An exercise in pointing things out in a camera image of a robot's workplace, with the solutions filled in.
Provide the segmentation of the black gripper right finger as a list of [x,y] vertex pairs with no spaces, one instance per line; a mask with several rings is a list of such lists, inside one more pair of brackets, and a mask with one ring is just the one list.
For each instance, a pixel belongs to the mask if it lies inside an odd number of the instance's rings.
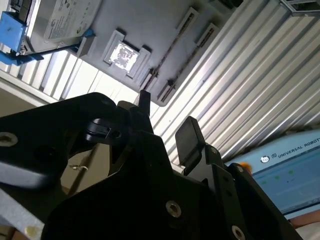
[[223,163],[195,118],[186,118],[175,141],[184,176],[200,187],[200,240],[301,239],[244,166]]

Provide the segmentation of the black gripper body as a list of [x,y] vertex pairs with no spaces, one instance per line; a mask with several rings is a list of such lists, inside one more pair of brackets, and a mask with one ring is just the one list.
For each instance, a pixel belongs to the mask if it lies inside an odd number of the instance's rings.
[[178,219],[152,197],[144,180],[119,174],[59,204],[44,240],[224,240],[224,221],[202,183],[176,176]]

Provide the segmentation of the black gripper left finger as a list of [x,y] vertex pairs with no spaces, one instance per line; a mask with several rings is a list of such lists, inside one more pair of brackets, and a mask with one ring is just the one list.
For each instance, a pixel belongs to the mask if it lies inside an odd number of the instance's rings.
[[2,117],[0,131],[13,143],[0,149],[1,189],[51,190],[71,157],[104,144],[111,148],[114,173],[90,192],[171,192],[173,170],[153,132],[149,106],[146,97],[134,105],[94,92]]

